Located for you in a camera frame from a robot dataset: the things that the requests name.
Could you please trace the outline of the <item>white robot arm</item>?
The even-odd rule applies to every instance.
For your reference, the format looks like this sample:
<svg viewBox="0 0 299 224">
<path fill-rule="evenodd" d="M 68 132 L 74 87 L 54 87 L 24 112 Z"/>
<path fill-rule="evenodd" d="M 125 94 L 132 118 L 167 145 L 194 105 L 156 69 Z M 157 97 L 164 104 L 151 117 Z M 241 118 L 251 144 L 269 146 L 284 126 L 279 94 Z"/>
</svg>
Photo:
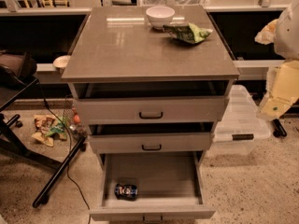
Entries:
<svg viewBox="0 0 299 224">
<path fill-rule="evenodd" d="M 260 119 L 278 119 L 299 99 L 299 0 L 293 0 L 254 40 L 263 45 L 273 43 L 275 53 L 285 59 L 268 69 L 266 94 L 257 112 Z"/>
</svg>

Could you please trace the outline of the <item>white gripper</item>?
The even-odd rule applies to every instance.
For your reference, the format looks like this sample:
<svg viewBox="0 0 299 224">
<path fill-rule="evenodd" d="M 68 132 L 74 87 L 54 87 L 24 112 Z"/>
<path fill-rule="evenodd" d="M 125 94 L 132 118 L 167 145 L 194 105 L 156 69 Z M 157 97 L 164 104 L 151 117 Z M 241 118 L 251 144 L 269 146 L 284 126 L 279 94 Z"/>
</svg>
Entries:
<svg viewBox="0 0 299 224">
<path fill-rule="evenodd" d="M 274 42 L 278 20 L 272 20 L 255 36 L 257 43 L 268 45 Z M 284 115 L 299 99 L 299 61 L 286 60 L 279 67 L 267 72 L 267 94 L 261 100 L 257 117 L 272 121 Z"/>
</svg>

